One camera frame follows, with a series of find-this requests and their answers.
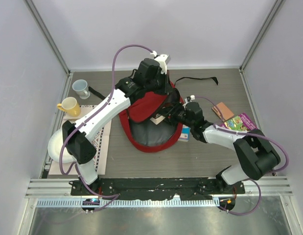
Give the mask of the purple treehouse book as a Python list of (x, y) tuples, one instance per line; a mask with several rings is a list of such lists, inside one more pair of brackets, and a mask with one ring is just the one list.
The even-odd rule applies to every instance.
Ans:
[(257, 129), (257, 126), (247, 116), (246, 113), (241, 113), (220, 125), (221, 128), (226, 128), (239, 132), (249, 132)]

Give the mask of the blue comic book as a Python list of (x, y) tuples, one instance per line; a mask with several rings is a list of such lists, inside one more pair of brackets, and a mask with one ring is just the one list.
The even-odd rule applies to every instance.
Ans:
[(190, 128), (186, 125), (183, 125), (178, 141), (188, 142), (189, 138), (190, 138)]

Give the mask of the red backpack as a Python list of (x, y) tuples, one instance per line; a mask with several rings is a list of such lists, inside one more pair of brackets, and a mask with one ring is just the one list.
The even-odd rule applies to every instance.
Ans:
[(170, 83), (171, 92), (166, 95), (148, 91), (135, 99), (118, 116), (121, 126), (131, 144), (139, 151), (155, 153), (174, 145), (183, 130), (204, 142), (203, 131), (211, 125), (205, 120), (199, 104), (190, 98), (182, 100), (175, 83)]

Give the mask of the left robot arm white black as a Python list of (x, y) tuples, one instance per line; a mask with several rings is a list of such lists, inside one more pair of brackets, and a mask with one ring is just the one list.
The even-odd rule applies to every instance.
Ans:
[(92, 145), (96, 134), (115, 116), (129, 108), (147, 93), (167, 96), (173, 88), (167, 74), (170, 56), (161, 54), (154, 59), (145, 58), (133, 77), (119, 80), (111, 93), (91, 112), (62, 126), (63, 144), (76, 162), (82, 190), (87, 195), (98, 192), (98, 173), (93, 164), (96, 149)]

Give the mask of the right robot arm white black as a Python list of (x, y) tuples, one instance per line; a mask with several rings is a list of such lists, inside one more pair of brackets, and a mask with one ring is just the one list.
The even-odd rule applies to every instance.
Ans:
[(197, 102), (177, 103), (169, 111), (168, 120), (189, 127), (190, 133), (198, 141), (236, 152), (239, 163), (216, 175), (215, 186), (220, 193), (229, 192), (234, 184), (243, 180), (259, 180), (280, 163), (279, 154), (260, 130), (235, 132), (219, 127), (205, 120)]

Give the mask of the yellow paperback book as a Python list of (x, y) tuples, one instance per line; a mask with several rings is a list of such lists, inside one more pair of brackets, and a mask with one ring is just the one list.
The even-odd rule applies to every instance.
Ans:
[(158, 124), (160, 124), (162, 121), (165, 120), (165, 116), (163, 116), (163, 115), (161, 115), (161, 114), (159, 114), (159, 113), (156, 113), (156, 114), (154, 114), (154, 115), (150, 118), (150, 120), (151, 120), (155, 125), (158, 125)]

